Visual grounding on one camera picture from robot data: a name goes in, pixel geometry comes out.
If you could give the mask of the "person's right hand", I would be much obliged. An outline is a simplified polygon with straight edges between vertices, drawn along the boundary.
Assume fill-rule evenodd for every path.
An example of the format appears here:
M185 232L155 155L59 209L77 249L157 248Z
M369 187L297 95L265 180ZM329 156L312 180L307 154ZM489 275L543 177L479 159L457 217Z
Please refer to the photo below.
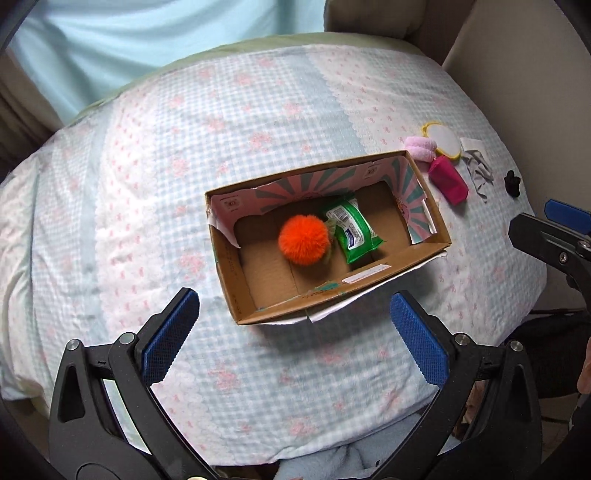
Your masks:
M577 381L577 390L582 395L591 393L591 338L586 345L585 359Z

